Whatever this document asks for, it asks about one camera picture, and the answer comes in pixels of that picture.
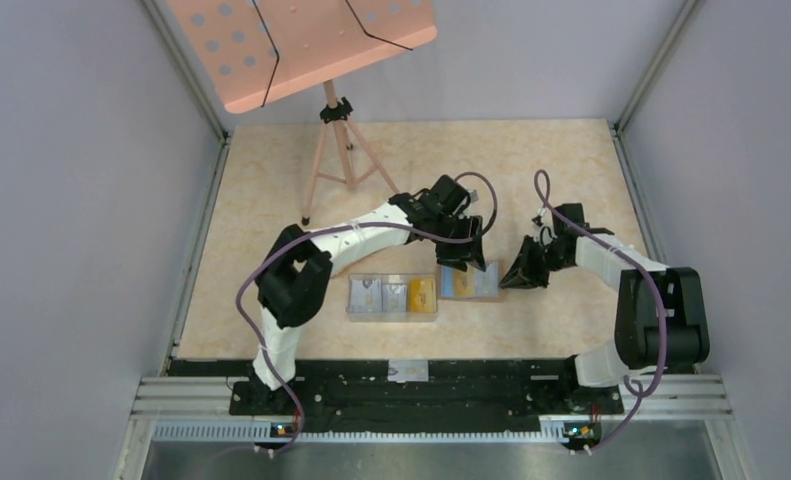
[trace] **pink board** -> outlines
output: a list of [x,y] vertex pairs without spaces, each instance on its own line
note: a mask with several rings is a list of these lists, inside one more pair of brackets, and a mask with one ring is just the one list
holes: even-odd
[[258,0],[259,13],[252,2],[168,0],[230,113],[407,51],[386,41],[415,48],[436,37],[430,0]]

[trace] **gray wall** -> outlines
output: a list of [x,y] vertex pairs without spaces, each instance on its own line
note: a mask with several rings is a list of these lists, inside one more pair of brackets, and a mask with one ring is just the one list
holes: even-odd
[[[340,78],[337,92],[361,120],[617,119],[682,3],[434,0],[433,42]],[[188,40],[178,38],[209,85]],[[229,126],[318,122],[325,103],[314,88],[231,115],[205,90]]]
[[670,263],[702,275],[705,368],[791,479],[791,0],[707,2],[628,135]]
[[0,0],[0,478],[108,478],[217,143],[134,1]]

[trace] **wooden tabletop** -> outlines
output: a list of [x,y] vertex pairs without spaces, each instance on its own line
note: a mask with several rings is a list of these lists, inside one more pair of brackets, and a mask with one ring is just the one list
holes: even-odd
[[[551,175],[551,201],[583,203],[587,221],[644,252],[630,195],[604,120],[361,123],[360,129],[402,191],[429,188],[442,174],[476,170],[498,191],[495,226],[483,240],[487,260],[515,259],[539,209],[533,174]],[[237,128],[216,200],[178,358],[252,358],[257,340],[236,311],[239,285],[263,261],[277,234],[300,222],[311,180],[319,125]],[[357,172],[368,159],[353,154]],[[330,138],[322,172],[339,176]],[[489,194],[476,179],[472,213],[488,216]],[[384,203],[392,191],[379,175],[356,190],[319,180],[309,228],[350,220]],[[612,337],[616,294],[579,269],[551,274],[547,289],[509,291],[504,302],[440,301],[431,323],[355,323],[345,312],[352,273],[432,272],[434,245],[414,242],[345,269],[328,285],[299,358],[565,357]],[[256,287],[243,302],[259,320]]]

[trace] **transparent plastic box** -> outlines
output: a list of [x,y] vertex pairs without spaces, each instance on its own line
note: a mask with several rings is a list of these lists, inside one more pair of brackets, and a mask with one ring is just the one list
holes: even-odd
[[436,274],[352,274],[345,310],[354,322],[432,322],[438,311]]

